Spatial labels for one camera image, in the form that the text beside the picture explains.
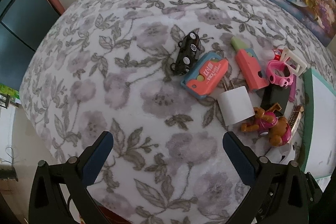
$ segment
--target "blue gripper pad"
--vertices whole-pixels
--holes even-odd
[[[232,162],[234,168],[236,169],[242,182],[245,185],[252,187],[256,181],[255,167],[248,159],[247,155],[245,155],[241,147],[237,144],[237,141],[240,142],[240,140],[236,136],[235,138],[236,140],[234,140],[229,133],[225,133],[223,136],[223,148],[227,153],[230,161]]]
[[[95,182],[101,168],[104,165],[104,162],[113,148],[113,135],[108,131],[104,131],[103,133],[105,132],[107,134],[100,141],[100,143],[96,144],[96,142],[99,140],[98,138],[92,145],[92,147],[96,146],[96,149],[93,151],[88,161],[83,166],[82,183],[84,187],[92,185]]]

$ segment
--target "black toy car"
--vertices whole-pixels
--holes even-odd
[[[201,53],[201,40],[196,33],[190,32],[178,43],[178,46],[180,50],[176,63],[172,63],[170,69],[175,75],[184,75],[198,61]]]

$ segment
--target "green object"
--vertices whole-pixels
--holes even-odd
[[[249,48],[249,46],[246,45],[245,42],[243,40],[240,40],[238,37],[232,37],[231,44],[235,48],[236,52],[238,52],[242,48]]]
[[[4,84],[0,84],[0,93],[8,94],[11,97],[15,97],[17,99],[20,99],[18,91],[14,90],[14,89],[11,89]]]
[[[336,91],[333,87],[314,69],[310,68],[303,74],[304,79],[304,89],[305,89],[305,108],[304,108],[304,129],[303,129],[303,138],[302,145],[304,149],[300,150],[300,156],[303,160],[300,169],[302,172],[306,173],[306,166],[308,161],[308,156],[311,147],[311,140],[313,135],[313,127],[314,127],[314,88],[313,88],[313,75],[322,82],[330,92],[336,96]],[[321,179],[330,176],[331,174],[325,174],[321,177],[315,179]]]

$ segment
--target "orange and blue toy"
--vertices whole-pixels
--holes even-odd
[[[181,81],[197,99],[210,95],[227,72],[229,62],[214,52],[205,54]]]

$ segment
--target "white charger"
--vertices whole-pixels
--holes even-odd
[[[254,116],[253,106],[245,86],[219,94],[217,101],[226,126]]]

